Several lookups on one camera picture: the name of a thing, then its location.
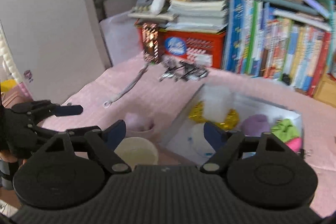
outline gold foil wrapper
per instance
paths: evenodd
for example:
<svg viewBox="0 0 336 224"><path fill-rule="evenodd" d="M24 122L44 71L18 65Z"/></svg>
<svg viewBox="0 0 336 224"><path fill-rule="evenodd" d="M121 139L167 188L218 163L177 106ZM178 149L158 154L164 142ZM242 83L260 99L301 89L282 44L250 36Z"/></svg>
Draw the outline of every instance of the gold foil wrapper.
<svg viewBox="0 0 336 224"><path fill-rule="evenodd" d="M202 117L203 114L203 102L199 102L195 105L189 113L189 119L197 122L211 122ZM225 120L221 123L215 122L214 124L223 130L232 130L239 122L239 115L236 110L231 109Z"/></svg>

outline metal bolt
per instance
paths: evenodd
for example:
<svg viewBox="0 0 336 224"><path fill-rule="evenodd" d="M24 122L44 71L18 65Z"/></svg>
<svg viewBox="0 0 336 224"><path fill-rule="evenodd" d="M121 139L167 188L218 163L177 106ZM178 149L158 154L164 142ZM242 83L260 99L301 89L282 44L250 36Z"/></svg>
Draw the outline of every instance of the metal bolt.
<svg viewBox="0 0 336 224"><path fill-rule="evenodd" d="M112 170L117 173L125 172L128 169L127 164L114 164L112 165Z"/></svg>
<svg viewBox="0 0 336 224"><path fill-rule="evenodd" d="M209 162L203 165L203 169L208 172L215 172L219 170L219 165Z"/></svg>

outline wall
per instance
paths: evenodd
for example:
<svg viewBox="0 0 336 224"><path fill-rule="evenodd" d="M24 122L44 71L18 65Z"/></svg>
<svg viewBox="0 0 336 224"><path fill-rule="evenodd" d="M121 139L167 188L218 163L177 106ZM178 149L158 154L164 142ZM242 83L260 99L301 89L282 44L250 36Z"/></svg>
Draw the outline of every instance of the wall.
<svg viewBox="0 0 336 224"><path fill-rule="evenodd" d="M0 0L0 19L20 73L33 74L36 100L62 103L109 66L85 0Z"/></svg>

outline stack of books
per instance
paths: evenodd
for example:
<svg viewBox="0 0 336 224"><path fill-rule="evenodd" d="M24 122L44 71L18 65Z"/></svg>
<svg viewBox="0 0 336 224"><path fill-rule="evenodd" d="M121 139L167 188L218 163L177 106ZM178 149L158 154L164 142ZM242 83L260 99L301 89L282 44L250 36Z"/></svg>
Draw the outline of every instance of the stack of books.
<svg viewBox="0 0 336 224"><path fill-rule="evenodd" d="M303 1L230 0L222 68L313 96L334 50L335 3Z"/></svg>
<svg viewBox="0 0 336 224"><path fill-rule="evenodd" d="M177 20L167 29L218 32L227 25L227 0L170 0L168 11Z"/></svg>

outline ribbed black surface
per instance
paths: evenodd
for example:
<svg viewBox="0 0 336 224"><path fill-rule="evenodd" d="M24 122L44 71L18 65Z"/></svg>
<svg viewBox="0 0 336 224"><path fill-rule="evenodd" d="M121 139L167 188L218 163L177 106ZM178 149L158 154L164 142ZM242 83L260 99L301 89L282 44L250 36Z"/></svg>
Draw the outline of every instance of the ribbed black surface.
<svg viewBox="0 0 336 224"><path fill-rule="evenodd" d="M314 224L320 217L308 207L282 212L254 208L233 196L221 177L195 167L139 166L111 177L83 205L61 211L26 206L12 219L24 224Z"/></svg>

